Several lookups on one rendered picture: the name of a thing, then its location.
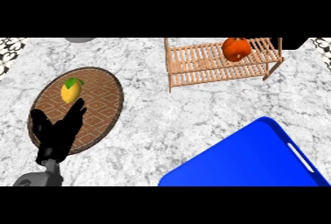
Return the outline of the brown woven oval tray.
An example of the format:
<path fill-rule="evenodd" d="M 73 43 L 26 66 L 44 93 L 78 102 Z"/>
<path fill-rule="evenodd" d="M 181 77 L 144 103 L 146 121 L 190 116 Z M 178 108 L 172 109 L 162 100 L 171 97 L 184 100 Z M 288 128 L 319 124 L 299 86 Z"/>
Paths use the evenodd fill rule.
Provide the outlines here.
<path fill-rule="evenodd" d="M 79 97 L 87 108 L 69 150 L 69 155 L 73 155 L 87 150 L 112 130 L 119 119 L 124 94 L 119 80 L 107 70 L 87 66 L 67 71 L 45 85 L 31 106 L 31 109 L 44 111 L 51 123 L 65 117 L 70 108 L 60 98 L 60 88 L 69 78 L 78 78 L 84 82 Z"/>

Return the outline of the blue plastic tray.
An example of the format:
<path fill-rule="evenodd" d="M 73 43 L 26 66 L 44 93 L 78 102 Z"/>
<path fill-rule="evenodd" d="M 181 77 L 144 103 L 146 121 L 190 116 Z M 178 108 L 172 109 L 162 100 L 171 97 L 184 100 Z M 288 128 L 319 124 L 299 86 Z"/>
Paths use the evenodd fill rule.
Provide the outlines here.
<path fill-rule="evenodd" d="M 276 121 L 263 116 L 159 179 L 161 186 L 326 186 Z"/>

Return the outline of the orange pumpkin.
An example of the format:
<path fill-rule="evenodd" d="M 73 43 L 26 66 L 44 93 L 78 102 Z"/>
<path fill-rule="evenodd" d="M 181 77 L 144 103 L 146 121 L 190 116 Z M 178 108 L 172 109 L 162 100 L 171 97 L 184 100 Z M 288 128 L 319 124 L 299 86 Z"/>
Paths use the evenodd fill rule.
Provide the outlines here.
<path fill-rule="evenodd" d="M 227 38 L 221 44 L 221 53 L 230 62 L 239 61 L 251 53 L 251 45 L 245 38 Z"/>

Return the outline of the wooden slatted tiered shelf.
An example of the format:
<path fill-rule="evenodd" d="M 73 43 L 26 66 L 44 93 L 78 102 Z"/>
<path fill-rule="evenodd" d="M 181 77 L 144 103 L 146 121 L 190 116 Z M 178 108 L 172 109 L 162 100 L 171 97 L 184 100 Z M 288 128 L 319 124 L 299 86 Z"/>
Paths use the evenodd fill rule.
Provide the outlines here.
<path fill-rule="evenodd" d="M 164 39 L 168 89 L 215 81 L 227 81 L 261 76 L 265 80 L 285 61 L 282 39 L 273 46 L 268 38 L 248 38 L 251 53 L 230 62 L 223 56 L 223 42 L 169 46 Z"/>

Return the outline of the black appliance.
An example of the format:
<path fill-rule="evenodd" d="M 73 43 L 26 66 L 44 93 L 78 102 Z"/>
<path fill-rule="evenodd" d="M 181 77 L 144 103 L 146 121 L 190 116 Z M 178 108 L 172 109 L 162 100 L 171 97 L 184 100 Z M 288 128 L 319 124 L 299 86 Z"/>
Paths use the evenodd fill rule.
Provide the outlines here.
<path fill-rule="evenodd" d="M 295 50 L 299 48 L 302 43 L 307 41 L 307 37 L 291 37 L 282 38 L 282 49 L 283 50 Z"/>

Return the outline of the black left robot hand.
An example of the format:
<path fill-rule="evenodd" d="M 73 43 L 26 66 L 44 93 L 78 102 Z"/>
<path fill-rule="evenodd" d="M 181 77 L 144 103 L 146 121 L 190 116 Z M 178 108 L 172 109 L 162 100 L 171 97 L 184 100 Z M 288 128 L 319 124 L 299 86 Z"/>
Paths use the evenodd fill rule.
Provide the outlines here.
<path fill-rule="evenodd" d="M 31 110 L 32 132 L 39 141 L 35 162 L 39 165 L 44 165 L 48 159 L 53 159 L 57 163 L 65 160 L 82 126 L 85 111 L 87 108 L 81 98 L 76 99 L 63 119 L 57 120 L 56 123 L 48 121 L 39 109 Z"/>

